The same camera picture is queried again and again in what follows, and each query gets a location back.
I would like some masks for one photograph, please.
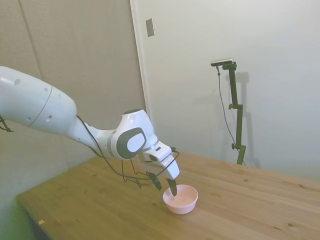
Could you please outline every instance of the black cable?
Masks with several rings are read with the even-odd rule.
[[[228,125],[228,122],[227,122],[227,118],[226,118],[226,111],[225,111],[225,105],[224,105],[224,101],[222,100],[222,94],[221,94],[221,81],[220,81],[220,71],[219,71],[219,67],[216,66],[216,69],[218,71],[218,78],[219,78],[219,94],[220,94],[220,99],[221,99],[221,104],[222,104],[222,110],[223,110],[223,116],[224,116],[224,121],[225,121],[225,124],[226,124],[226,128],[228,129],[228,132],[232,138],[232,141],[233,141],[233,144],[236,145],[236,142],[235,142],[235,139],[234,139],[234,136],[232,136],[232,133],[230,131],[230,128],[229,128],[229,125]]]
[[[117,172],[117,171],[111,166],[111,164],[110,164],[109,161],[108,161],[108,158],[105,157],[104,153],[103,153],[102,150],[101,150],[101,147],[100,147],[99,143],[97,142],[96,138],[92,135],[92,133],[90,132],[90,130],[89,130],[88,127],[86,126],[85,122],[84,122],[84,121],[81,119],[81,117],[79,117],[78,115],[77,115],[77,118],[81,121],[82,125],[84,126],[84,128],[86,129],[86,131],[88,132],[88,134],[91,136],[91,138],[93,139],[93,141],[95,142],[97,148],[98,148],[99,151],[100,151],[100,154],[101,154],[100,157],[102,157],[102,158],[105,160],[105,162],[108,164],[108,166],[111,168],[111,170],[112,170],[115,174],[117,174],[117,175],[119,175],[119,176],[121,176],[121,177],[123,177],[123,178],[126,177],[126,178],[130,178],[130,179],[146,180],[146,181],[147,181],[147,180],[153,180],[153,179],[155,179],[156,177],[158,177],[160,174],[162,174],[162,173],[179,157],[179,152],[176,151],[176,150],[172,150],[173,153],[177,153],[176,157],[175,157],[163,170],[161,170],[157,175],[155,175],[155,176],[153,176],[153,177],[150,177],[150,178],[127,176],[127,175],[121,174],[121,173]]]

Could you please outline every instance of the pink bowl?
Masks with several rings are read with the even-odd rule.
[[[189,185],[177,185],[177,194],[173,196],[170,188],[163,193],[163,201],[168,209],[174,214],[190,213],[198,200],[197,190]]]

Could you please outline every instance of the wood grain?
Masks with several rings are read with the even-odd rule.
[[[169,212],[162,190],[116,176],[101,158],[18,197],[53,239],[319,240],[320,183],[181,153],[177,184],[199,199],[186,215]],[[121,162],[112,161],[120,170]],[[129,162],[126,173],[131,173]]]

